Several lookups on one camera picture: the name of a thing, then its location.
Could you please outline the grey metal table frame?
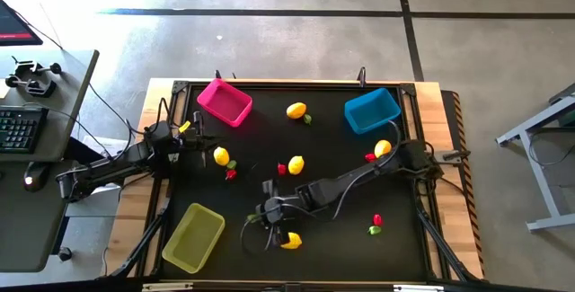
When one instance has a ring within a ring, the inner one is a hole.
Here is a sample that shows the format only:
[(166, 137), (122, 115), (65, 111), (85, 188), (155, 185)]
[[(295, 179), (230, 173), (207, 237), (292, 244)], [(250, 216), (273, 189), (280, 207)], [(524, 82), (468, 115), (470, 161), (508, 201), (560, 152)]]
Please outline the grey metal table frame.
[(575, 143), (555, 161), (543, 162), (538, 159), (535, 153), (535, 141), (539, 135), (573, 132), (575, 133), (575, 117), (572, 120), (572, 127), (563, 126), (550, 127), (550, 124), (559, 121), (562, 117), (575, 112), (575, 83), (558, 92), (548, 100), (549, 106), (535, 116), (515, 126), (503, 135), (496, 137), (495, 142), (499, 146), (507, 146), (514, 140), (519, 140), (526, 152), (527, 160), (534, 173), (539, 190), (544, 199), (544, 204), (550, 214), (547, 218), (527, 222), (526, 227), (530, 232), (549, 229), (559, 226), (575, 225), (575, 212), (562, 213), (561, 203), (556, 196), (556, 189), (553, 189), (550, 182), (544, 175), (546, 167), (554, 166), (565, 161), (570, 155), (575, 154)]

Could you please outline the wooden workbench table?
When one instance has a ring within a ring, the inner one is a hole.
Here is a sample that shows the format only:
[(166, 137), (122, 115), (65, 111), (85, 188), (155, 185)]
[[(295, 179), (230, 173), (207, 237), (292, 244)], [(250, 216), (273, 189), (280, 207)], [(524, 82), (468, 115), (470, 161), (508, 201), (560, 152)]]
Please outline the wooden workbench table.
[[(186, 81), (185, 78), (151, 79), (139, 126), (144, 127), (155, 119), (156, 104), (163, 97), (176, 100), (175, 116), (182, 117), (185, 91), (179, 87)], [(405, 84), (414, 91), (417, 101), (410, 102), (410, 96), (405, 94), (403, 103), (409, 108), (419, 109), (422, 136), (428, 139), (437, 151), (454, 148), (439, 83), (406, 81)], [(443, 170), (444, 179), (438, 182), (435, 193), (438, 227), (441, 227), (444, 238), (459, 260), (473, 275), (481, 279), (484, 275), (481, 274), (459, 168), (447, 165)], [(104, 257), (109, 270), (117, 269), (139, 242), (152, 217), (164, 202), (168, 181), (155, 184), (152, 178), (138, 175), (127, 178), (127, 184), (128, 187), (119, 194), (109, 250)]]

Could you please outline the black backlit keyboard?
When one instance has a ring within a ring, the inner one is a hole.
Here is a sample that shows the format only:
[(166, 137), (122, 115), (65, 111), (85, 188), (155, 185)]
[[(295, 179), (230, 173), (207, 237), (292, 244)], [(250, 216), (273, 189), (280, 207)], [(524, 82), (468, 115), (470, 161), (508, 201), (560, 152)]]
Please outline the black backlit keyboard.
[(44, 128), (45, 108), (0, 106), (0, 154), (33, 154)]

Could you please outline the black diagonal frame strut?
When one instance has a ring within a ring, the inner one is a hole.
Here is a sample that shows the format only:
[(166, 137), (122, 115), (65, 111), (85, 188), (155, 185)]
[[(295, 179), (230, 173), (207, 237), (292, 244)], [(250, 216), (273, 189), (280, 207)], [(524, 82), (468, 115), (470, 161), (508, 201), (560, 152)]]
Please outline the black diagonal frame strut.
[(454, 272), (459, 281), (471, 282), (476, 280), (476, 277), (464, 266), (464, 264), (457, 258), (455, 252), (448, 245), (442, 235), (441, 227), (435, 226), (434, 220), (438, 220), (438, 217), (430, 215), (425, 209), (422, 200), (423, 198), (431, 199), (431, 211), (434, 211), (434, 208), (437, 206), (437, 201), (434, 197), (434, 190), (427, 183), (416, 182), (414, 184), (414, 191), (417, 196), (416, 213), (418, 219), (438, 249), (441, 278), (452, 280), (451, 272)]
[(126, 260), (124, 260), (121, 265), (115, 269), (109, 277), (111, 278), (127, 278), (129, 273), (135, 268), (140, 267), (143, 262), (146, 261), (149, 245), (152, 239), (155, 237), (156, 233), (160, 228), (164, 226), (166, 221), (166, 212), (170, 207), (171, 199), (166, 197), (164, 203), (160, 210), (158, 211), (156, 217), (149, 224), (149, 226), (144, 231), (141, 239), (136, 244), (134, 249), (129, 253)]

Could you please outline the black computer mouse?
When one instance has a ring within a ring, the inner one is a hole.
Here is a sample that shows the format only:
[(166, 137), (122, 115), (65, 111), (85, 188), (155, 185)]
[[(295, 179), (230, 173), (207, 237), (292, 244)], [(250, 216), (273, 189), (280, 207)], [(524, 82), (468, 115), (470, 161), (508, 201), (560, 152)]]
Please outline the black computer mouse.
[(48, 175), (50, 163), (29, 162), (24, 175), (24, 189), (28, 192), (36, 192), (44, 188)]

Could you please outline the pink plastic basket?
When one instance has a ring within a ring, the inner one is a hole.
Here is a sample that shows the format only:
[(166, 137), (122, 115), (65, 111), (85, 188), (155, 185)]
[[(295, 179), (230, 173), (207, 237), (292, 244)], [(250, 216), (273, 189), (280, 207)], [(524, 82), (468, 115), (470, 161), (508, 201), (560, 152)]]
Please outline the pink plastic basket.
[(252, 97), (222, 79), (212, 80), (197, 97), (197, 103), (227, 125), (239, 127), (252, 110)]

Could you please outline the blue plastic basket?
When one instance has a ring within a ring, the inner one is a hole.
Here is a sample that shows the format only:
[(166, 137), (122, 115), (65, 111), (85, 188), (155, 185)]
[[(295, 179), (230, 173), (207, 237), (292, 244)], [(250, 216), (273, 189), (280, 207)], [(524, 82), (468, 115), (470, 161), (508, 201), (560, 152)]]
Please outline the blue plastic basket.
[(356, 134), (364, 134), (395, 119), (402, 110), (385, 88), (360, 95), (344, 104), (344, 116)]

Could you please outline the black computer monitor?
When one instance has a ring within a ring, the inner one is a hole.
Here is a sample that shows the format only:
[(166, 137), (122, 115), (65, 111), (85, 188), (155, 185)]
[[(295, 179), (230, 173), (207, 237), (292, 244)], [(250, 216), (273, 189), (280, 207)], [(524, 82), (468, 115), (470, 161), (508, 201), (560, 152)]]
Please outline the black computer monitor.
[(42, 45), (43, 41), (4, 0), (0, 0), (0, 47)]

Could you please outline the silver metal bracket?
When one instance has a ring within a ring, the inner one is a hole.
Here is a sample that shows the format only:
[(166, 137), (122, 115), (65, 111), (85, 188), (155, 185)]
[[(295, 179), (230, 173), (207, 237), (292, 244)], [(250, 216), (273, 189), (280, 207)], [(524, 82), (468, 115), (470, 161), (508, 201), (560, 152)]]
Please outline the silver metal bracket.
[(434, 285), (411, 285), (411, 284), (398, 284), (393, 285), (394, 292), (445, 292), (442, 286)]
[(190, 282), (160, 282), (144, 284), (141, 292), (179, 292), (192, 289), (193, 284)]

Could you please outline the hazard striped edge strip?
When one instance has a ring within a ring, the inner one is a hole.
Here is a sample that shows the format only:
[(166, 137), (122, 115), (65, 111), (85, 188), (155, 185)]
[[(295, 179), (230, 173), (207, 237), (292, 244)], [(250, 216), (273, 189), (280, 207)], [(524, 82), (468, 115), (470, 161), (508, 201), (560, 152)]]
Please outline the hazard striped edge strip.
[(459, 94), (453, 91), (442, 90), (442, 100), (444, 103), (445, 112), (447, 115), (447, 124), (449, 126), (452, 143), (455, 150), (464, 153), (462, 162), (458, 165), (461, 182), (463, 185), (464, 196), (468, 215), (470, 217), (471, 228), (473, 231), (473, 238), (475, 241), (475, 248), (479, 260), (481, 274), (484, 275), (484, 262), (482, 258), (482, 242), (480, 237), (479, 222), (477, 212), (475, 210), (475, 201), (473, 195), (473, 180), (469, 164), (469, 151), (465, 139), (463, 112), (460, 102)]

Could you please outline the yellow-green plastic basket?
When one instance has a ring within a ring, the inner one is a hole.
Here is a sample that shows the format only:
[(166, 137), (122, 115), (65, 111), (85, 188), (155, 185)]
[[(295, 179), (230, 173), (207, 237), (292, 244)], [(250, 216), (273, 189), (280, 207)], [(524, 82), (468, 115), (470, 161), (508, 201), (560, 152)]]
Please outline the yellow-green plastic basket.
[(162, 250), (162, 257), (189, 274), (199, 272), (226, 226), (225, 219), (199, 203), (192, 203)]

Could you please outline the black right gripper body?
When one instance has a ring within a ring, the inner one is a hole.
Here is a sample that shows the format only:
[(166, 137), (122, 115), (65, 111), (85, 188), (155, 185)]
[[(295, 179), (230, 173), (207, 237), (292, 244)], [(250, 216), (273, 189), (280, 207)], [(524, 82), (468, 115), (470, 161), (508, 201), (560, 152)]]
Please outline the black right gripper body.
[(289, 197), (279, 195), (277, 180), (266, 180), (261, 184), (261, 188), (265, 200), (255, 207), (256, 216), (264, 227), (271, 227), (282, 219), (282, 205)]

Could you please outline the yellow lemon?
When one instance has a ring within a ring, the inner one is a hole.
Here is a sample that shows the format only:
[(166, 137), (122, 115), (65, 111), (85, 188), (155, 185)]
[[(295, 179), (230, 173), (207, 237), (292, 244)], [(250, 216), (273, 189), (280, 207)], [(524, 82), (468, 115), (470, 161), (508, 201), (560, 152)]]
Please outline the yellow lemon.
[(230, 163), (230, 155), (229, 155), (228, 151), (221, 146), (218, 146), (214, 150), (213, 157), (214, 157), (215, 163), (218, 165), (227, 166)]
[(287, 107), (286, 114), (290, 119), (300, 119), (306, 114), (306, 104), (295, 102)]
[(288, 171), (292, 175), (300, 174), (305, 166), (305, 160), (301, 155), (293, 156), (288, 163)]
[(299, 234), (289, 232), (287, 234), (287, 241), (285, 243), (282, 243), (280, 247), (286, 250), (295, 250), (299, 248), (302, 243), (303, 242)]
[(376, 158), (381, 157), (382, 155), (387, 155), (392, 151), (392, 145), (389, 141), (387, 140), (379, 140), (376, 143), (376, 146), (374, 148), (374, 155), (376, 156)]

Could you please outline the grey desk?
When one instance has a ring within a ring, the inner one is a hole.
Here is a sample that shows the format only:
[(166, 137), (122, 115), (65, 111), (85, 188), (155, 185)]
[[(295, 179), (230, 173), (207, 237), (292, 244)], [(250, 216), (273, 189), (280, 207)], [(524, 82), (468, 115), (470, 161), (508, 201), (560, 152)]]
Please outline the grey desk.
[[(0, 105), (22, 106), (28, 102), (49, 108), (33, 154), (0, 153), (0, 272), (41, 271), (52, 253), (66, 209), (54, 177), (70, 165), (62, 157), (99, 56), (96, 49), (0, 48), (0, 82), (14, 71), (15, 60), (34, 60), (43, 66), (58, 63), (62, 67), (60, 75), (46, 72), (41, 78), (57, 84), (50, 97), (34, 98), (22, 89), (12, 89), (0, 98)], [(46, 185), (36, 192), (28, 192), (23, 183), (31, 161), (51, 164)]]

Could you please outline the white paper sheet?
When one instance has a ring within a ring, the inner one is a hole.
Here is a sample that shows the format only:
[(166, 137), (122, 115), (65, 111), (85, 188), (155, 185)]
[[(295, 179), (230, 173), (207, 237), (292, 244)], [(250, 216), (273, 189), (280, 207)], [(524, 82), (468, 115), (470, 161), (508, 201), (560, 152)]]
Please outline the white paper sheet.
[(111, 156), (118, 155), (131, 144), (131, 141), (110, 137), (92, 138), (89, 135), (85, 135), (81, 144), (91, 155), (95, 155), (98, 158), (105, 158), (108, 156), (108, 153), (111, 153)]

